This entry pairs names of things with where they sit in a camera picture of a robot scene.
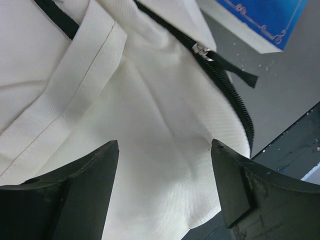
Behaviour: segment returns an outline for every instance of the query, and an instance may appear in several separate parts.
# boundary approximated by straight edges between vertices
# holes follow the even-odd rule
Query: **zipper teeth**
[[[221,70],[221,69],[217,70],[217,68],[214,68],[212,66],[212,62],[210,63],[204,57],[202,57],[201,55],[194,53],[194,51],[192,50],[192,47],[197,43],[195,40],[190,38],[188,35],[186,35],[182,31],[180,31],[176,27],[172,26],[170,23],[168,23],[167,21],[162,19],[160,16],[155,14],[153,11],[151,11],[150,9],[148,9],[147,7],[145,7],[144,5],[139,3],[137,0],[134,0],[134,1],[136,3],[137,7],[142,12],[147,14],[150,18],[152,18],[155,22],[157,22],[163,28],[167,29],[179,42],[181,42],[181,44],[184,45],[193,54],[193,56],[195,56],[195,59],[196,59],[196,61],[198,62],[198,64],[200,66],[202,64],[205,65],[205,67],[207,69],[203,69],[203,70],[206,71],[206,73],[212,79],[212,81],[215,82],[215,80],[212,77],[212,75],[213,75],[214,78],[218,79],[218,81],[222,84],[223,88],[225,90],[227,90],[227,92],[231,95],[232,99],[235,100],[235,102],[237,103],[237,106],[238,106],[238,108],[240,110],[240,113],[246,119],[246,122],[248,124],[249,129],[247,129],[245,123],[242,122],[242,120],[241,120],[242,118],[240,116],[241,114],[238,113],[238,111],[236,109],[236,106],[233,106],[232,104],[231,105],[234,108],[235,112],[239,115],[240,121],[242,122],[244,130],[245,130],[246,135],[248,137],[250,148],[252,150],[252,145],[253,145],[254,136],[255,136],[254,124],[252,122],[252,119],[251,119],[251,117],[249,115],[249,112],[248,112],[248,110],[247,110],[242,98],[239,96],[239,94],[237,93],[235,87],[229,81],[229,77],[228,77],[226,71],[225,70]]]

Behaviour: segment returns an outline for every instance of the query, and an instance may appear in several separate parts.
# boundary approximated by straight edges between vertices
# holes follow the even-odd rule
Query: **black zipper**
[[[222,91],[222,93],[230,102],[236,114],[239,116],[247,135],[250,149],[252,150],[255,137],[254,124],[243,100],[237,93],[233,84],[230,82],[226,70],[237,74],[252,88],[255,87],[258,77],[240,70],[238,67],[223,59],[216,52],[203,47],[200,43],[172,26],[170,23],[162,19],[146,6],[139,3],[137,0],[134,1],[137,7],[142,12],[147,14],[159,25],[167,29],[181,44],[183,44],[192,53],[195,60],[206,72],[206,74],[212,79],[216,86]]]

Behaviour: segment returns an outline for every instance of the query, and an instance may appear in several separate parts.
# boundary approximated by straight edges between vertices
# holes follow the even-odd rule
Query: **black strap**
[[[207,56],[214,60],[213,64],[223,68],[224,70],[238,75],[238,77],[241,78],[251,88],[255,88],[258,76],[248,73],[246,71],[242,71],[240,68],[225,60],[222,56],[220,56],[218,53],[214,51],[210,51]]]
[[[44,13],[70,38],[74,39],[79,25],[52,0],[34,0]]]

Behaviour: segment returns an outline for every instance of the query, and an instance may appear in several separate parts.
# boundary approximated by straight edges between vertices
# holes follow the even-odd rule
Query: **blue box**
[[[284,50],[308,0],[216,1],[275,47]]]

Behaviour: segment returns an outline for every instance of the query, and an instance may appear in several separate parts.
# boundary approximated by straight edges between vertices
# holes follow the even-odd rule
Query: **zipper slider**
[[[192,46],[192,50],[195,54],[199,54],[201,57],[203,57],[205,60],[209,61],[209,62],[213,62],[214,59],[208,57],[208,53],[210,53],[212,50],[205,47],[204,45],[202,45],[199,42],[196,42],[193,46]]]
[[[251,73],[242,71],[237,66],[233,65],[229,61],[225,60],[222,56],[220,56],[215,51],[212,51],[211,49],[205,47],[201,43],[197,42],[192,46],[192,50],[195,54],[200,55],[204,60],[208,62],[213,62],[210,65],[214,65],[216,67],[219,67],[225,71],[232,72],[238,77],[240,77],[246,84],[248,84],[251,88],[255,88],[258,77],[256,75],[253,75]]]

